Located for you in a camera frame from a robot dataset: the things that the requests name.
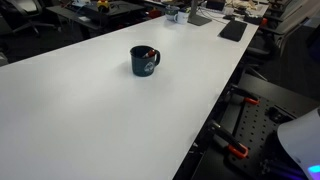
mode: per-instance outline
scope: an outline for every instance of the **red clamp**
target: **red clamp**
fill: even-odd
[[[237,150],[236,148],[234,148],[231,144],[228,145],[228,150],[229,150],[233,155],[235,155],[237,158],[243,159],[243,158],[245,158],[245,157],[248,156],[249,150],[248,150],[247,147],[245,147],[245,146],[242,145],[241,143],[239,143],[239,144],[240,144],[240,146],[245,150],[244,153],[238,151],[238,150]]]
[[[260,103],[259,100],[254,100],[254,99],[251,99],[251,98],[244,98],[244,101],[247,102],[247,103],[250,103],[252,105],[257,105]]]

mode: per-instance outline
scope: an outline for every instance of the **floor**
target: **floor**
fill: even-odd
[[[299,28],[290,36],[283,56],[267,62],[260,72],[274,84],[320,101],[320,62],[310,57],[305,43],[313,30],[307,26]],[[32,29],[0,37],[10,47],[6,53],[10,63],[82,41],[77,24],[62,24],[62,32],[48,28],[39,31],[40,38]]]

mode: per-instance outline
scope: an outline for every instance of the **mug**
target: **mug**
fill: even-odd
[[[189,13],[179,11],[178,14],[174,15],[174,21],[179,24],[187,24]]]
[[[173,21],[174,15],[178,14],[179,7],[177,6],[167,6],[165,13],[166,13],[166,18],[170,21]]]
[[[150,57],[144,57],[150,50],[155,54]],[[160,52],[149,46],[136,46],[130,50],[132,71],[135,75],[145,77],[150,76],[154,68],[160,63]]]

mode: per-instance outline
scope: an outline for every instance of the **white table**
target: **white table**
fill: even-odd
[[[172,179],[257,30],[224,26],[160,17],[1,67],[0,179]],[[141,44],[161,52],[144,78]]]

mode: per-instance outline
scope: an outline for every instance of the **desk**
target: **desk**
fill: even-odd
[[[320,106],[320,102],[247,74],[244,74],[241,78],[239,87],[276,102],[281,107],[294,110],[298,116],[302,116]],[[233,132],[241,109],[239,103],[242,100],[243,97],[239,96],[233,98],[220,123],[229,132]],[[239,170],[224,162],[224,154],[228,152],[224,151],[223,148],[227,145],[227,142],[215,136],[213,143],[203,155],[192,180],[211,180],[212,177],[221,180],[248,179]]]
[[[113,4],[127,4],[127,6],[121,6],[121,7],[126,7],[126,8],[121,8],[120,11],[115,11],[114,13],[112,13],[112,15],[110,15],[110,17],[115,17],[115,16],[118,16],[121,14],[125,14],[125,13],[128,13],[129,11],[134,12],[134,11],[139,11],[139,10],[144,9],[143,6],[139,6],[139,5],[124,2],[124,1],[115,1],[115,2],[113,2]],[[96,31],[101,29],[99,24],[93,23],[91,21],[90,22],[81,21],[79,19],[79,17],[81,17],[83,15],[77,14],[76,12],[71,11],[69,9],[62,8],[61,6],[53,6],[53,7],[48,7],[46,9],[50,12],[57,14],[58,16],[62,16],[62,17],[65,17],[67,19],[70,19],[72,21],[77,22],[80,25],[82,37],[85,40],[90,39],[90,33],[88,31],[88,28],[96,30]]]
[[[1,67],[0,179],[172,179],[258,28],[224,27],[159,17]],[[161,52],[144,78],[141,44]]]

